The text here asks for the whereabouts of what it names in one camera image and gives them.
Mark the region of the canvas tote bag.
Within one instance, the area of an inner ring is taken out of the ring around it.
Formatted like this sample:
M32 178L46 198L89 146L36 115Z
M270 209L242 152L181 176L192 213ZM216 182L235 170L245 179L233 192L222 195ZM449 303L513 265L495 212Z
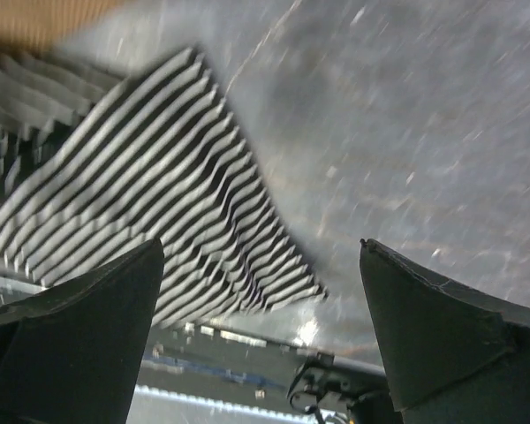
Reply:
M0 0L0 50L41 52L123 0Z

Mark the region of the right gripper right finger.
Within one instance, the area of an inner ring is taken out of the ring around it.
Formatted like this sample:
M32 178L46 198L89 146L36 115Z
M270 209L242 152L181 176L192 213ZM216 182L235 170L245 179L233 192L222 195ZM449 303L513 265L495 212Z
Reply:
M530 423L530 308L362 242L360 274L407 423Z

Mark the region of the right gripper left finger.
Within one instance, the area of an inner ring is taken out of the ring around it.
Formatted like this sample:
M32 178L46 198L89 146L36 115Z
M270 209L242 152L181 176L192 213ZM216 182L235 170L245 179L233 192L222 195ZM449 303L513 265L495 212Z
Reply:
M0 307L0 423L124 423L163 278L149 240Z

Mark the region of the striped shirt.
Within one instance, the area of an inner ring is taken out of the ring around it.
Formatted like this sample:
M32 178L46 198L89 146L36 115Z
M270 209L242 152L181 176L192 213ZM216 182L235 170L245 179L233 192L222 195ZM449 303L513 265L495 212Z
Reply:
M150 239L161 327L327 296L197 49L125 79L0 52L0 269L47 289Z

